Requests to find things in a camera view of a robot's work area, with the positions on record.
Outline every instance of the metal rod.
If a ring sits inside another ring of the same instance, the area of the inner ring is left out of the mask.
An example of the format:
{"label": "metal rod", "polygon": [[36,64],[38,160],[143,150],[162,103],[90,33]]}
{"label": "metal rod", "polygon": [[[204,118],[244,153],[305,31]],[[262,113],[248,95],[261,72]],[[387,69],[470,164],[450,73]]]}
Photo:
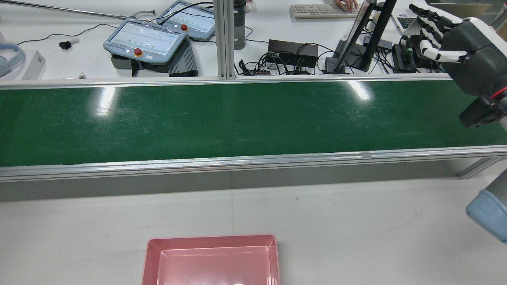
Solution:
{"label": "metal rod", "polygon": [[76,10],[76,9],[69,9],[69,8],[62,8],[62,7],[55,7],[55,6],[47,6],[47,5],[41,5],[41,4],[33,4],[33,3],[24,3],[24,2],[18,2],[18,1],[11,1],[11,0],[0,0],[0,4],[11,4],[11,5],[18,5],[18,6],[26,6],[26,7],[32,7],[32,8],[40,8],[40,9],[47,9],[47,10],[57,10],[57,11],[64,11],[64,12],[71,12],[71,13],[78,13],[78,14],[86,14],[86,15],[92,15],[92,16],[99,16],[99,17],[109,17],[109,18],[115,18],[120,20],[125,20],[127,17],[122,15],[114,15],[114,14],[105,14],[105,13],[97,13],[97,12],[90,12],[90,11],[82,11],[82,10]]}

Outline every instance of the human hand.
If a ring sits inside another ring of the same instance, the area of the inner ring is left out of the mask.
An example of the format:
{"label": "human hand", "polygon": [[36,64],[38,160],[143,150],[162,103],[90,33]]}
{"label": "human hand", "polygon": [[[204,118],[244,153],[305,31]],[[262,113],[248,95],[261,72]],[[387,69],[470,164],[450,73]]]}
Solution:
{"label": "human hand", "polygon": [[343,3],[347,4],[347,11],[352,12],[352,5],[354,5],[354,8],[357,8],[357,1],[356,0],[334,0],[336,5],[342,10],[345,10],[343,8]]}

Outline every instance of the metal post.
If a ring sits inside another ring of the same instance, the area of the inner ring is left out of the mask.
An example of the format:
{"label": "metal post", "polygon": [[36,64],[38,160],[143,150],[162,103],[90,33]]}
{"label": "metal post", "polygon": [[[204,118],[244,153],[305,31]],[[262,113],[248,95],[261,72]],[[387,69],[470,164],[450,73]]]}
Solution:
{"label": "metal post", "polygon": [[234,79],[233,0],[213,0],[219,79]]}
{"label": "metal post", "polygon": [[11,1],[11,0],[0,0],[0,4],[2,4],[2,3],[3,4],[11,4],[11,5],[18,5],[18,6],[25,6],[25,7],[32,7],[32,8],[40,8],[40,9],[46,9],[46,10],[56,10],[56,11],[64,11],[64,12],[70,12],[70,13],[99,16],[99,17],[109,17],[109,18],[115,18],[115,19],[120,19],[120,20],[125,20],[127,18],[122,15],[97,13],[97,12],[90,12],[90,11],[83,11],[83,10],[76,10],[76,9],[69,9],[69,8],[62,8],[62,7],[55,7],[55,6],[47,6],[47,5],[41,5],[41,4],[25,3],[25,2]]}
{"label": "metal post", "polygon": [[481,158],[471,166],[465,168],[462,172],[458,173],[457,176],[459,179],[468,179],[475,174],[483,171],[484,169],[490,167],[491,165],[497,163],[498,161],[503,160],[505,157],[488,157],[488,158]]}

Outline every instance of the black device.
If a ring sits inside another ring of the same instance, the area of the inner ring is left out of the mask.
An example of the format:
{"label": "black device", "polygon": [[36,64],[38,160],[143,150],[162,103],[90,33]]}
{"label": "black device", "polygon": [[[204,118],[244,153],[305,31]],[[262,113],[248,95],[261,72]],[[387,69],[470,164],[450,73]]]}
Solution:
{"label": "black device", "polygon": [[279,62],[275,58],[266,57],[266,61],[271,63],[299,64],[303,67],[315,68],[318,61],[318,46],[312,44],[269,40],[268,53],[277,53],[278,57],[283,61]]}
{"label": "black device", "polygon": [[327,70],[328,73],[333,74],[345,73],[344,68],[345,63],[347,65],[352,65],[362,70],[369,69],[370,63],[368,62],[368,57],[370,57],[371,62],[371,58],[373,58],[373,54],[375,53],[377,44],[380,40],[380,36],[377,37],[375,34],[375,31],[378,30],[377,26],[378,22],[372,34],[372,40],[370,40],[367,47],[363,47],[362,45],[356,45],[355,42],[359,38],[359,35],[362,33],[363,29],[368,24],[368,21],[370,20],[370,14],[375,9],[375,6],[376,0],[365,0],[363,2],[361,8],[359,9],[359,13],[357,14],[357,17],[354,21],[354,25],[352,26],[352,29],[347,37],[347,40],[346,41],[341,40],[336,47],[333,57],[328,57],[325,60],[325,69]]}
{"label": "black device", "polygon": [[116,69],[148,69],[168,73],[169,77],[199,76],[189,37],[182,42],[171,60],[166,64],[152,64],[143,61],[132,62],[130,58],[116,54],[111,54],[111,62]]}
{"label": "black device", "polygon": [[396,73],[415,73],[414,57],[411,52],[407,52],[405,45],[394,44],[392,46],[392,62]]}
{"label": "black device", "polygon": [[[326,58],[325,68],[328,73],[345,73],[345,62],[347,62],[347,65],[363,71],[368,71],[368,69],[370,69],[373,55],[377,51],[380,38],[384,33],[384,29],[391,17],[395,4],[396,0],[386,0],[384,3],[379,3],[378,5],[375,0],[366,0],[363,2],[347,41],[340,41],[336,47],[333,58]],[[375,24],[372,37],[367,46],[364,47],[355,42],[368,23],[370,14],[373,10],[380,11],[381,13]]]}
{"label": "black device", "polygon": [[[370,43],[371,38],[372,37],[369,36],[369,35],[365,36],[365,39],[363,40],[363,47],[367,47],[368,46],[368,44]],[[377,48],[385,50],[387,52],[391,52],[392,51],[392,42],[381,39],[379,41],[379,44],[378,44]]]}

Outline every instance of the aluminum frame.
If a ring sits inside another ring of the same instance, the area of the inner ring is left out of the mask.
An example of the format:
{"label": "aluminum frame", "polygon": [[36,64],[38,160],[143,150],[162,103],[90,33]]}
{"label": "aluminum frame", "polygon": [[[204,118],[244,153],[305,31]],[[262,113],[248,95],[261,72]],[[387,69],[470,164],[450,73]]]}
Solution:
{"label": "aluminum frame", "polygon": [[108,162],[76,165],[16,166],[0,168],[0,181],[76,179],[86,177],[111,177],[246,169],[337,166],[388,162],[448,160],[472,157],[490,157],[499,159],[507,157],[507,145],[326,154],[291,154]]}
{"label": "aluminum frame", "polygon": [[78,80],[27,80],[14,83],[0,82],[0,90],[13,89],[50,89],[50,88],[83,88],[83,87],[134,87],[134,86],[174,86],[174,85],[203,85],[203,84],[248,84],[248,83],[297,83],[297,82],[347,82],[347,81],[435,81],[452,80],[445,74],[383,74],[383,75],[298,75],[297,79],[287,76],[269,76],[259,78],[237,77],[236,80],[217,80],[216,77],[201,79],[188,78],[125,78],[125,79],[78,79]]}
{"label": "aluminum frame", "polygon": [[234,22],[233,0],[213,0],[215,11],[216,53],[219,80],[233,80],[234,73]]}

